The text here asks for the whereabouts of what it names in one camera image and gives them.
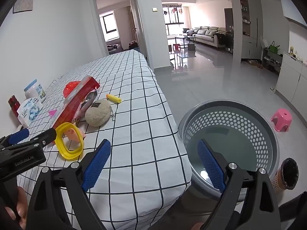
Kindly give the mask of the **person's left hand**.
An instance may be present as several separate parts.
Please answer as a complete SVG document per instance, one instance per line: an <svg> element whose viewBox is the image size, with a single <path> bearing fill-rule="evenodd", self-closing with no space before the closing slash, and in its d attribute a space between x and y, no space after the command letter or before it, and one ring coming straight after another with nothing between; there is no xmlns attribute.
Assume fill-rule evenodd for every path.
<svg viewBox="0 0 307 230"><path fill-rule="evenodd" d="M26 217L27 217L27 213L28 213L28 201L27 201L26 193L25 193L24 189L20 186L17 186L17 189L18 189L18 201L17 201L16 210L17 210L17 213L20 217L19 226L22 229L26 229Z"/></svg>

